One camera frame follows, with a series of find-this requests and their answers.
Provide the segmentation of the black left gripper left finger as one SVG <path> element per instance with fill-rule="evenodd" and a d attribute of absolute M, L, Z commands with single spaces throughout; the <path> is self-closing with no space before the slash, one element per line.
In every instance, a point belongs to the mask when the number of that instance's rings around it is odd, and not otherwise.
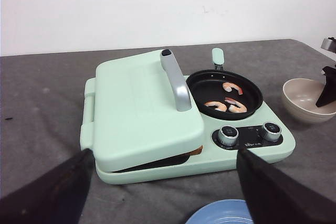
<path fill-rule="evenodd" d="M 1 199 L 1 223 L 78 223 L 93 172 L 85 149 Z"/>

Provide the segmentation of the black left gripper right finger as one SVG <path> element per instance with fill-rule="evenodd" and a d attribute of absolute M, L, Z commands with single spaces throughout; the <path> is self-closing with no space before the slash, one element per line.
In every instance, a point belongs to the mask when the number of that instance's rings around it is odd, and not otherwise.
<path fill-rule="evenodd" d="M 237 171 L 254 223 L 335 223 L 335 202 L 251 151 L 238 151 Z"/>

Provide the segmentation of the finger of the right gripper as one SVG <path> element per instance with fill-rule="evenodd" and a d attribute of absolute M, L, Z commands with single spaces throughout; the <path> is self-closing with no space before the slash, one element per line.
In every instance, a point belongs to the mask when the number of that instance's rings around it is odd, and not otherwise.
<path fill-rule="evenodd" d="M 326 77 L 326 84 L 316 102 L 318 108 L 335 101 L 335 68 L 325 66 L 322 70 Z"/>

